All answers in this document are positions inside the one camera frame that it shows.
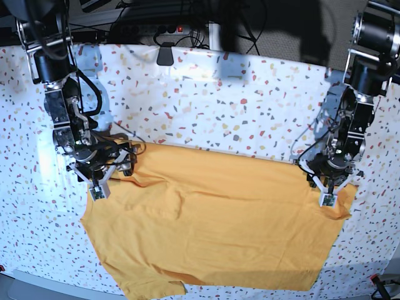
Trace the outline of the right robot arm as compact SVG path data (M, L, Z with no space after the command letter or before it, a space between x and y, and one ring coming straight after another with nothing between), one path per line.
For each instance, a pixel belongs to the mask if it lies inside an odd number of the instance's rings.
M88 185L93 200L107 199L113 173L133 173L136 148L129 142L107 140L95 131L98 124L93 117L101 112L103 99L74 58L67 1L3 3L16 20L32 81L44 85L44 107L54 126L55 148L74 159L66 169Z

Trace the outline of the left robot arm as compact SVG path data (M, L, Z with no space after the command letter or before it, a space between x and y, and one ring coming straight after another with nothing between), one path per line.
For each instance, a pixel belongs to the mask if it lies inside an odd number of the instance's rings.
M345 90L327 131L316 140L324 148L310 161L295 163L320 191L320 206L334 207L339 192L363 172L356 163L366 148L365 132L374 121L374 98L399 83L399 1L368 1L352 29L343 75Z

